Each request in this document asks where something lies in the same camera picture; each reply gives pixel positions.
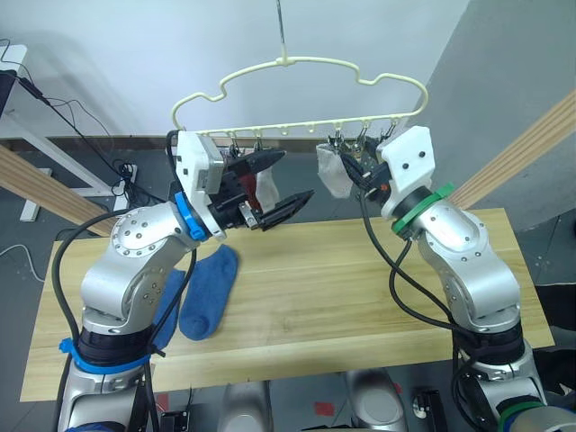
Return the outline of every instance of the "green tape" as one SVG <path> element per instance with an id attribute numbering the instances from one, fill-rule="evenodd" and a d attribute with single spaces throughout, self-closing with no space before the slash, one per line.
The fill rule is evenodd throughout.
<path id="1" fill-rule="evenodd" d="M 446 198 L 449 194 L 452 193 L 453 190 L 454 190 L 453 184 L 451 183 L 445 184 L 437 191 L 424 198 L 422 201 L 418 203 L 416 207 L 414 207 L 412 210 L 410 210 L 408 213 L 406 213 L 404 216 L 402 216 L 400 219 L 396 220 L 392 224 L 392 231 L 394 231 L 394 234 L 398 234 L 399 232 L 404 230 L 404 228 L 406 228 L 406 226 L 408 226 L 425 209 L 427 209 L 430 205 L 432 205 L 436 201 L 440 201 Z"/>
<path id="2" fill-rule="evenodd" d="M 537 402 L 534 400 L 531 402 L 520 402 L 517 405 L 512 405 L 511 407 L 504 409 L 502 411 L 502 414 L 500 414 L 500 421 L 498 422 L 498 432 L 504 432 L 504 426 L 506 424 L 506 421 L 517 412 L 526 411 L 532 408 L 538 408 L 543 406 L 544 404 L 542 402 Z"/>

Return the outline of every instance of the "clothes hanger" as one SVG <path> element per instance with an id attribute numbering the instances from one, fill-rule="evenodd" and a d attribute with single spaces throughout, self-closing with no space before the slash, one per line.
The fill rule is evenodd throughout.
<path id="1" fill-rule="evenodd" d="M 280 6 L 280 0 L 276 0 L 276 8 L 278 11 L 278 22 L 280 27 L 280 42 L 281 42 L 281 57 L 277 58 L 273 61 L 268 61 L 266 63 L 260 63 L 259 65 L 254 65 L 250 67 L 245 67 L 241 70 L 238 70 L 232 74 L 225 76 L 220 81 L 220 94 L 216 96 L 210 96 L 206 93 L 197 92 L 194 94 L 190 94 L 189 96 L 185 97 L 184 99 L 179 100 L 175 103 L 174 107 L 172 108 L 172 122 L 179 130 L 185 130 L 184 125 L 178 120 L 177 113 L 178 110 L 184 105 L 187 104 L 194 99 L 199 97 L 203 97 L 207 101 L 210 102 L 218 102 L 224 99 L 228 92 L 226 91 L 226 84 L 229 81 L 232 81 L 235 78 L 242 77 L 244 75 L 250 74 L 252 72 L 256 72 L 262 69 L 268 68 L 278 68 L 278 67 L 289 67 L 295 65 L 296 63 L 303 63 L 303 62 L 311 62 L 311 63 L 324 63 L 330 65 L 341 66 L 345 68 L 350 68 L 355 72 L 355 81 L 363 86 L 375 86 L 378 84 L 382 79 L 389 78 L 394 79 L 397 81 L 404 81 L 406 83 L 412 84 L 417 87 L 421 94 L 421 104 L 420 106 L 412 111 L 412 112 L 399 112 L 399 113 L 392 113 L 392 114 L 380 114 L 380 115 L 369 115 L 364 117 L 349 117 L 343 119 L 332 119 L 332 120 L 320 120 L 320 121 L 299 121 L 295 123 L 277 123 L 277 124 L 266 124 L 260 126 L 248 126 L 248 127 L 241 127 L 241 128 L 224 128 L 224 129 L 212 129 L 212 130 L 198 130 L 197 133 L 206 135 L 206 136 L 228 136 L 230 138 L 236 138 L 238 132 L 252 132 L 256 137 L 262 136 L 262 131 L 266 130 L 279 130 L 282 135 L 288 135 L 288 131 L 290 128 L 293 127 L 305 127 L 308 129 L 309 133 L 313 133 L 316 130 L 316 127 L 320 125 L 327 125 L 331 124 L 336 131 L 340 131 L 342 126 L 345 123 L 350 122 L 361 122 L 362 128 L 367 129 L 370 126 L 370 123 L 377 120 L 383 119 L 391 119 L 392 124 L 395 124 L 399 119 L 404 117 L 412 117 L 421 113 L 428 103 L 428 90 L 426 87 L 420 83 L 417 79 L 412 78 L 410 76 L 403 76 L 391 73 L 381 73 L 373 80 L 367 80 L 360 77 L 360 67 L 354 63 L 349 61 L 340 60 L 337 58 L 322 58 L 322 57 L 292 57 L 288 56 L 286 51 L 286 43 L 284 39 L 284 24 L 282 20 L 282 9 Z"/>

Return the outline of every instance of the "gray wall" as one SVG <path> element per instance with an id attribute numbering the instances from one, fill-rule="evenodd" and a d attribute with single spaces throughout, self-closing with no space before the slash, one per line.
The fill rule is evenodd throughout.
<path id="1" fill-rule="evenodd" d="M 461 185 L 573 88 L 574 0 L 472 0 L 428 83 L 435 186 Z M 574 134 L 476 204 L 515 230 L 576 204 Z"/>

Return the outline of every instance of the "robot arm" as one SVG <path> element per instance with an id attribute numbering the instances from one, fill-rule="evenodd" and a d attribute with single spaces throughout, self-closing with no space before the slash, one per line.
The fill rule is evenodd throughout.
<path id="1" fill-rule="evenodd" d="M 170 271 L 209 237 L 223 240 L 225 229 L 241 226 L 268 230 L 291 217 L 313 194 L 293 195 L 267 213 L 250 205 L 255 197 L 243 187 L 242 177 L 270 167 L 284 155 L 280 150 L 261 150 L 226 165 L 209 139 L 179 131 L 177 155 L 181 191 L 175 203 L 122 215 L 108 248 L 85 275 L 82 331 L 78 341 L 63 344 L 74 361 L 67 374 L 58 431 L 86 425 L 101 430 L 102 424 L 119 431 L 145 428 L 142 375 L 155 334 L 153 319 Z"/>
<path id="2" fill-rule="evenodd" d="M 454 333 L 464 362 L 453 378 L 456 403 L 461 388 L 478 430 L 495 429 L 510 413 L 516 424 L 530 412 L 525 409 L 538 407 L 540 427 L 543 418 L 548 427 L 562 424 L 566 416 L 557 423 L 556 410 L 545 406 L 532 348 L 522 337 L 518 281 L 493 252 L 484 224 L 446 200 L 445 188 L 429 190 L 435 163 L 428 128 L 413 127 L 378 145 L 375 156 L 379 165 L 368 173 L 349 155 L 342 160 L 364 196 L 395 220 L 392 230 L 418 242 L 442 282 L 450 319 L 470 335 Z"/>

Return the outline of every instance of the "wooden tabletop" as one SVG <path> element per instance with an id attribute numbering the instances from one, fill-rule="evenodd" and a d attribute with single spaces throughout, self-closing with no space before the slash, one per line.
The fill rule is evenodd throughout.
<path id="1" fill-rule="evenodd" d="M 487 225 L 492 246 L 522 287 L 525 337 L 533 347 L 552 345 L 506 213 L 502 209 L 474 213 Z M 377 218 L 373 225 L 384 247 L 397 256 L 402 242 L 391 233 L 390 223 Z M 392 301 L 390 268 L 377 255 L 360 220 L 284 224 L 267 232 L 232 229 L 228 234 L 226 243 L 238 251 L 240 269 L 220 328 L 201 342 L 177 330 L 166 348 L 166 358 L 153 357 L 155 391 L 450 358 L 448 331 L 413 319 Z M 80 283 L 107 243 L 108 238 L 77 240 L 64 256 L 62 283 L 78 322 Z M 58 245 L 54 244 L 52 255 Z M 198 249 L 198 258 L 217 247 L 211 239 Z M 178 268 L 185 269 L 188 260 L 183 259 Z M 444 299 L 436 274 L 416 247 L 403 268 Z M 398 290 L 409 306 L 443 318 L 433 303 L 403 281 L 398 281 Z M 58 344 L 68 336 L 49 272 L 21 401 L 56 398 L 65 361 Z"/>

